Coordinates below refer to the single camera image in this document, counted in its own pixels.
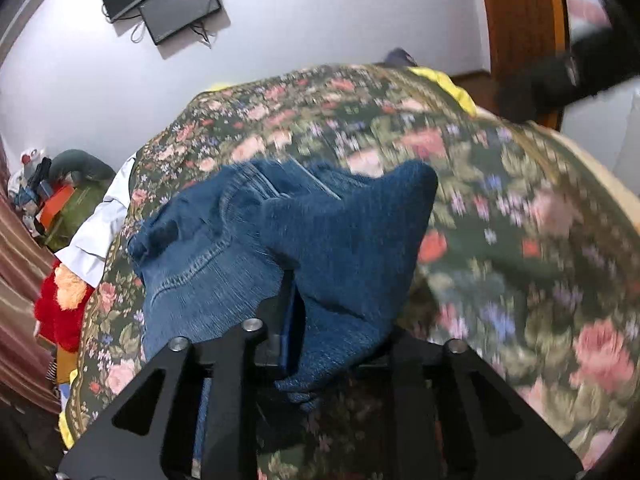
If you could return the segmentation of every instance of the floral fabric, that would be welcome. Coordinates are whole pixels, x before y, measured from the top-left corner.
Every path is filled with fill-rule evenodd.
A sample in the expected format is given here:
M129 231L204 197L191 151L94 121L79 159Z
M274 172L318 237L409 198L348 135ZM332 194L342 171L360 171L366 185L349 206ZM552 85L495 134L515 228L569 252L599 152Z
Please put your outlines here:
M585 466L597 460L640 378L636 231L535 126L471 118L435 83L372 66L201 94L140 150L129 215L84 318L66 408L76 438L144 362L144 290L127 240L181 189L256 156L370 176L429 161L440 189L399 324L438 343L466 339ZM260 478L388 477L384 409L378 386L347 379L303 420L297 444L260 456Z

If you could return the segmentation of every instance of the red plush toy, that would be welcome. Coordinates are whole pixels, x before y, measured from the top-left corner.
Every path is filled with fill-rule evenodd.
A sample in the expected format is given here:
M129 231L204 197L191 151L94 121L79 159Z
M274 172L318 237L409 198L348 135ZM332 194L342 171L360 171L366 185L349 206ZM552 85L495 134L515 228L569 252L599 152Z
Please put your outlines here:
M33 308L40 322L38 334L67 352L77 352L84 307L93 292L92 286L55 260Z

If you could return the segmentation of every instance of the jeans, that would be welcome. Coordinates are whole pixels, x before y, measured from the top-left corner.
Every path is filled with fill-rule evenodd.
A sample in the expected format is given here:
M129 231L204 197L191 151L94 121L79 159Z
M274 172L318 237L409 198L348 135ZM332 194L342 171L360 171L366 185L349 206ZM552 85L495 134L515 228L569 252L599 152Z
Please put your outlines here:
M305 333L297 372L276 386L308 400L390 334L437 185L418 160L378 179L324 163L254 160L184 190L129 241L146 287L146 357L174 336L200 342L253 317L288 267Z

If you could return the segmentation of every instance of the bed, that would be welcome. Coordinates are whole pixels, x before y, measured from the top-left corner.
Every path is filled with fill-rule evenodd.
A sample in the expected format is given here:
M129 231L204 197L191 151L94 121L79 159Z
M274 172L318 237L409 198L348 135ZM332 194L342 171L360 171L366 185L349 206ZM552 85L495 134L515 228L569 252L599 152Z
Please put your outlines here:
M422 75L321 66L205 92L139 150L84 317L65 410L73 439L144 364L145 293L126 248L153 211L249 158L380 176L420 157L440 189L398 323L437 343L467 340L585 466L597 460L638 390L640 203L558 134L504 123ZM302 418L295 444L260 455L260 478L388 476L382 409L375 388L347 378Z

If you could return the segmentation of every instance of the satin curtain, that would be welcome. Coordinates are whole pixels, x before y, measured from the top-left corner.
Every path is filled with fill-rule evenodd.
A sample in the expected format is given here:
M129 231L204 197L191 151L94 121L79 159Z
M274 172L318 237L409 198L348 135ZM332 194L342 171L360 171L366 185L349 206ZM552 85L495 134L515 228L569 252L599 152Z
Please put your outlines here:
M6 198L6 159L0 140L0 382L50 412L60 404L45 379L49 353L33 338L33 302L53 256L39 247Z

